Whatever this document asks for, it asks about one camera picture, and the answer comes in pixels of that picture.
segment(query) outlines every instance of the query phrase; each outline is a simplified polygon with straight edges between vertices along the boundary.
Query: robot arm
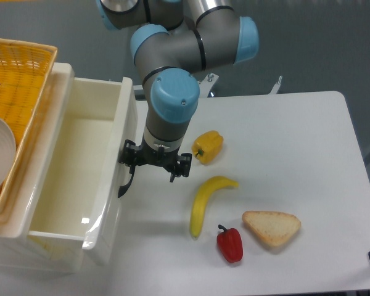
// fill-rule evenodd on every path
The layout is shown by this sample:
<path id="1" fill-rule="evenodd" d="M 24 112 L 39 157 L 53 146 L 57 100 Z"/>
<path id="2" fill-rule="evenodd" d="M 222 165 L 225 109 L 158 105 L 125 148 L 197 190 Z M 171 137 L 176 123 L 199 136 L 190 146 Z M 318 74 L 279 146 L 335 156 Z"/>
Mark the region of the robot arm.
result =
<path id="1" fill-rule="evenodd" d="M 149 107 L 146 127 L 140 146 L 126 140 L 119 162 L 131 173 L 137 165 L 163 167 L 171 173 L 171 182 L 187 177 L 192 154 L 178 151 L 199 98 L 199 84 L 191 73 L 254 57 L 259 45 L 255 23 L 236 17 L 228 0 L 188 0 L 194 27 L 173 34 L 170 29 L 184 23 L 182 1 L 97 1 L 106 25 L 122 28 L 149 22 L 131 38 Z"/>

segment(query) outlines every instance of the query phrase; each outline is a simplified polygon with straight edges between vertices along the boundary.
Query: white storage box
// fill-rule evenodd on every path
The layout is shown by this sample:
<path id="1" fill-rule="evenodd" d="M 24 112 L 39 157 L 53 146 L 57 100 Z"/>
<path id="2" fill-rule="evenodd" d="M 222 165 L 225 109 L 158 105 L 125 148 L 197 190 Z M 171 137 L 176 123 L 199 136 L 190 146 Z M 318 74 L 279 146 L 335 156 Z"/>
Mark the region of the white storage box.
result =
<path id="1" fill-rule="evenodd" d="M 118 163 L 137 126 L 133 84 L 74 78 L 54 68 L 28 163 L 0 214 L 0 265 L 76 271 L 86 253 L 107 263 L 120 214 Z"/>

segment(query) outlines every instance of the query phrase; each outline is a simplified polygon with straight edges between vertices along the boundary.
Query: toast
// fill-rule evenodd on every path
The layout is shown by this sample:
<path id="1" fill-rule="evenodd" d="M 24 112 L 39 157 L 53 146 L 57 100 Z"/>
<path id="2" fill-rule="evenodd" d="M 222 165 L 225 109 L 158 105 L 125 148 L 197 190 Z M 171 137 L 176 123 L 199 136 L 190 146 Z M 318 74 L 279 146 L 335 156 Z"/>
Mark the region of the toast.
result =
<path id="1" fill-rule="evenodd" d="M 269 211 L 247 211 L 242 221 L 270 247 L 285 244 L 301 227 L 300 220 L 291 214 Z"/>

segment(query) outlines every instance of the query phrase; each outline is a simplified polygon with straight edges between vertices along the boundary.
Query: yellow basket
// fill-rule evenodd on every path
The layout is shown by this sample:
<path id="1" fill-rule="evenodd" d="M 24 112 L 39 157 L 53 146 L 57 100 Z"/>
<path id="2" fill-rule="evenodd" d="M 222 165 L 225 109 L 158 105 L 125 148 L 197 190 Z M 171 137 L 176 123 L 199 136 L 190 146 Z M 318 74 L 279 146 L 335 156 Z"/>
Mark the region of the yellow basket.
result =
<path id="1" fill-rule="evenodd" d="M 18 167 L 26 160 L 33 125 L 57 48 L 42 44 L 0 39 L 0 118 L 14 133 L 17 153 L 0 189 L 0 213 L 4 208 Z"/>

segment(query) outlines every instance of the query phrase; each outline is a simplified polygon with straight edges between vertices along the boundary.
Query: yellow bell pepper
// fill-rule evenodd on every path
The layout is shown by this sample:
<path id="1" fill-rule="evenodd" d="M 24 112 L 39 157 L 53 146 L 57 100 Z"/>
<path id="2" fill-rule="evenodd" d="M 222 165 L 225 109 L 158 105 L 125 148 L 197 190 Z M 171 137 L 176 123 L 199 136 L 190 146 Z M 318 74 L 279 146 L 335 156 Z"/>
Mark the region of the yellow bell pepper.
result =
<path id="1" fill-rule="evenodd" d="M 223 137 L 217 131 L 207 131 L 199 136 L 192 145 L 194 157 L 204 165 L 211 162 L 221 151 Z"/>

